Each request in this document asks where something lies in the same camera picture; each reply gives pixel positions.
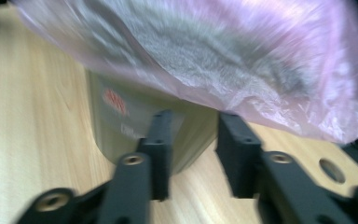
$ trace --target plastic bag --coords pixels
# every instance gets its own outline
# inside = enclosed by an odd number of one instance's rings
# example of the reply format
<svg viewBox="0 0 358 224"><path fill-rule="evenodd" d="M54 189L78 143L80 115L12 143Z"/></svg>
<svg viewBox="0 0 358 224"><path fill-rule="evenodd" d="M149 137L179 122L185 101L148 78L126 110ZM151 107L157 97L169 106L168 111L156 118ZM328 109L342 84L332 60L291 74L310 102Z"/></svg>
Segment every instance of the plastic bag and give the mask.
<svg viewBox="0 0 358 224"><path fill-rule="evenodd" d="M17 0L92 71L298 135L358 137L358 8L346 0Z"/></svg>

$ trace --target wooden surface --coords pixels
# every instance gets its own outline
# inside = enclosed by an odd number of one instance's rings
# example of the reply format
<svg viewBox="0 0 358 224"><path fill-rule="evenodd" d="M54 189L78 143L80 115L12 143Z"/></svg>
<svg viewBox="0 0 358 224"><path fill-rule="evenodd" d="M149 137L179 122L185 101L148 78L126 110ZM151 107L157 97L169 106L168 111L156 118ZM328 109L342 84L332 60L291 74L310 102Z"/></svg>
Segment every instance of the wooden surface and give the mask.
<svg viewBox="0 0 358 224"><path fill-rule="evenodd" d="M358 166L332 144L252 127L265 150L291 153L318 184L344 195L358 185ZM320 158L334 161L346 182L329 179ZM16 220L44 190L84 193L112 169L93 142L83 66L28 31L13 9L0 8L0 223ZM259 223L254 200L230 198L213 146L172 178L172 198L153 203L153 220Z"/></svg>

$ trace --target translucent plastic bag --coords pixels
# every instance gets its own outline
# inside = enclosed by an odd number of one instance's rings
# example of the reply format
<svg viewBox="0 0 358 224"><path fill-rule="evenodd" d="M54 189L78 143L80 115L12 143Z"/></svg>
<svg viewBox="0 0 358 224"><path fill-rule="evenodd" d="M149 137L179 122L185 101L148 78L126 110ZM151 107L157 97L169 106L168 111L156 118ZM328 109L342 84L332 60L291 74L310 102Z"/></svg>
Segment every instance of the translucent plastic bag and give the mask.
<svg viewBox="0 0 358 224"><path fill-rule="evenodd" d="M92 71L302 136L340 143L358 137L352 1L15 4L31 30Z"/></svg>

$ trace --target metal container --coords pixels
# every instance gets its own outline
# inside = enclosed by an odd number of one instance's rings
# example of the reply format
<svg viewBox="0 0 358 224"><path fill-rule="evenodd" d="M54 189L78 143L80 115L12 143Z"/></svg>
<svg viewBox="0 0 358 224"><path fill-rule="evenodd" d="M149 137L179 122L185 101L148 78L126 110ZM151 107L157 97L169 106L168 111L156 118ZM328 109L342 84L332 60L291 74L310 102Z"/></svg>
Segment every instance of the metal container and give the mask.
<svg viewBox="0 0 358 224"><path fill-rule="evenodd" d="M217 111L143 85L88 72L95 142L113 163L136 149L154 114L172 111L172 172L188 167L216 137Z"/></svg>

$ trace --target wooden table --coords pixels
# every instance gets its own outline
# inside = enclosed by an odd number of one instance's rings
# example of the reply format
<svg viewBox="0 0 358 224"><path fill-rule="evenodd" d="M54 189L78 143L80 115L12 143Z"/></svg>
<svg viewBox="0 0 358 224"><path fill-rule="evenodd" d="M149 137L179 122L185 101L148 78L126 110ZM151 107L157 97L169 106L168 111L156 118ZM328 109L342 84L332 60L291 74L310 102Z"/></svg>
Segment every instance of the wooden table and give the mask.
<svg viewBox="0 0 358 224"><path fill-rule="evenodd" d="M343 195L358 185L358 165L333 144L252 125L265 150L295 156L319 185ZM153 203L154 223L259 223L254 200L233 199L210 146L172 178L172 198ZM319 166L334 161L346 182ZM95 146L85 69L27 30L15 10L0 8L0 223L18 218L34 196L67 187L84 193L113 170Z"/></svg>

